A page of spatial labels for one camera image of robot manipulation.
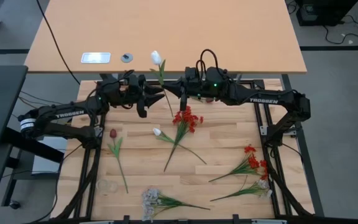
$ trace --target wooden tabletop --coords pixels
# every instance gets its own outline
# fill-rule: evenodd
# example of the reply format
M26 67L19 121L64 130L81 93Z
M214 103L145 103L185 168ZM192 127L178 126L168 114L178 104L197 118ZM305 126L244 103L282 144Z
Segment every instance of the wooden tabletop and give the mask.
M278 79L265 80L265 85L271 90L282 89ZM94 87L94 81L82 81L78 101L85 100ZM173 109L179 110L179 99L172 94L168 94L168 97ZM207 104L192 99L188 100L188 104L195 115L204 116L204 123L196 128L194 134L187 134L181 144L195 151L207 165L188 151L178 148L165 173L163 168L172 144L156 139L152 129L160 128L167 135L175 137L176 126L172 124L166 99L154 104L148 110L147 118L139 118L135 109L111 108L106 117L98 169L98 182L101 185L108 183L110 188L96 188L92 220L122 220L124 215L130 215L131 220L141 219L141 195L149 187L156 187L165 195L186 203L211 209L174 208L159 214L156 219L231 219L232 214L239 214L240 218L273 217L271 200L256 195L241 195L210 202L211 199L231 194L241 188L245 175L233 175L212 183L208 181L226 174L238 165L244 157L245 146L254 146L257 149L257 159L263 159L253 104L226 106L221 102ZM273 122L277 122L286 113L281 106L271 106L270 109ZM72 125L89 125L89 118L86 115L74 117ZM109 137L112 128L117 130L118 138L123 137L120 159L129 186L128 194L117 159L107 147L107 144L112 144ZM289 136L285 136L283 142L298 149L296 140ZM77 140L69 140L66 154L79 144ZM279 150L288 188L309 212L313 212L299 155L286 147L280 147ZM58 182L58 202L51 217L58 215L76 192L83 156L84 149L80 148L65 160ZM248 175L245 187L252 185L258 178L256 175ZM280 211L283 212L279 188L276 187L276 190ZM88 193L85 195L82 215L85 214Z
M51 0L46 16L73 72L149 72L160 52L168 72L195 66L204 49L236 73L305 73L284 1ZM82 64L85 52L109 52L107 64ZM130 63L121 56L131 53ZM207 67L214 66L210 54ZM32 73L67 73L45 21L25 61Z

